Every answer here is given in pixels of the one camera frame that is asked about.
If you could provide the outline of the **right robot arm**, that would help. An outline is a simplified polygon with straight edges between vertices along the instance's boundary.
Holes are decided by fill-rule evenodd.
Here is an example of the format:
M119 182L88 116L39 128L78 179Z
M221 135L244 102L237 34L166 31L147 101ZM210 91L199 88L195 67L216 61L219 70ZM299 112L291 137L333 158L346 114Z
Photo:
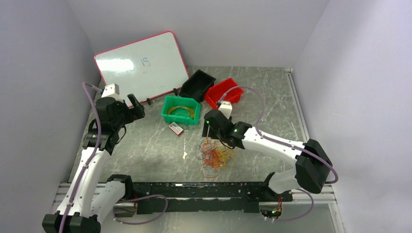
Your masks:
M216 137L231 149L265 153L291 166L289 170L273 174L263 186L262 195L266 200L273 201L281 193L299 188L313 194L321 193L333 165L318 141L291 141L262 132L245 122L234 124L217 109L207 112L204 120Z

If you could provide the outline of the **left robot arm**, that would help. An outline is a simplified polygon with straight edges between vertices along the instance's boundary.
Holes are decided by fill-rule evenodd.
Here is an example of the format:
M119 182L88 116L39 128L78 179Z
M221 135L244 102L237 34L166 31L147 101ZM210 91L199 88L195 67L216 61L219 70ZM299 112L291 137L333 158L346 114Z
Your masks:
M84 138L81 161L69 190L54 214L46 214L42 227L47 233L99 233L106 216L118 201L127 202L135 196L129 175L111 175L103 191L95 195L105 163L119 143L119 131L126 124L145 116L144 107L133 94L132 107L113 96L98 99L97 114Z

